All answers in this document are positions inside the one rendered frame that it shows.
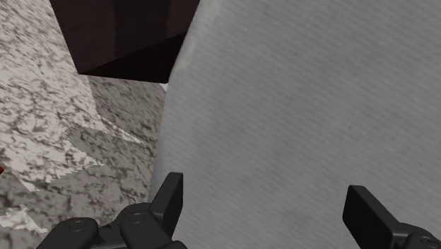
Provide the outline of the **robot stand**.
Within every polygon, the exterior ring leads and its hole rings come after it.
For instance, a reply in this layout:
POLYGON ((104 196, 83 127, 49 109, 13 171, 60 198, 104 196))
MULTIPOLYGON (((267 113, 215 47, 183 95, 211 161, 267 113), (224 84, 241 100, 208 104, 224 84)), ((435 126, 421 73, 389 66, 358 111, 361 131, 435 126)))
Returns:
POLYGON ((167 83, 200 0, 49 0, 79 74, 167 83))

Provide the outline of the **grey fabric furniture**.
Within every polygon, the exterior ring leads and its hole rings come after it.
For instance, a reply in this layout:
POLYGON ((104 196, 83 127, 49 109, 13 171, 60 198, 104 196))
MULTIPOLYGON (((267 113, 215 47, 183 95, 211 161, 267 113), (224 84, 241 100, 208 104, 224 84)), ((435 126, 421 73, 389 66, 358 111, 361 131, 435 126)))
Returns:
POLYGON ((349 185, 441 239, 441 0, 201 0, 156 185, 188 249, 358 249, 349 185))

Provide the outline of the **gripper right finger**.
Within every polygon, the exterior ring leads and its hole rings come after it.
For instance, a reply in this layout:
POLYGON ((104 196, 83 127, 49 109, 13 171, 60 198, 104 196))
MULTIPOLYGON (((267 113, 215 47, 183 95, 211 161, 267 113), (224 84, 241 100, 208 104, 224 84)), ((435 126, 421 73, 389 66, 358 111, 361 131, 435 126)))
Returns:
POLYGON ((342 219, 360 249, 441 249, 441 240, 398 221, 362 185, 348 187, 342 219))

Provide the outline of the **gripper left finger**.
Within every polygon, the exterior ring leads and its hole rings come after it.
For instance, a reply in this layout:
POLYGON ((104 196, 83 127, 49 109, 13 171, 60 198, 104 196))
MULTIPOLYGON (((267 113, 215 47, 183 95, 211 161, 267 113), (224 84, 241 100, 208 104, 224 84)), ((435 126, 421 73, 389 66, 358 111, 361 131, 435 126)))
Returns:
POLYGON ((183 174, 168 173, 152 202, 130 204, 111 223, 88 217, 58 223, 36 249, 188 249, 172 239, 183 207, 183 174))

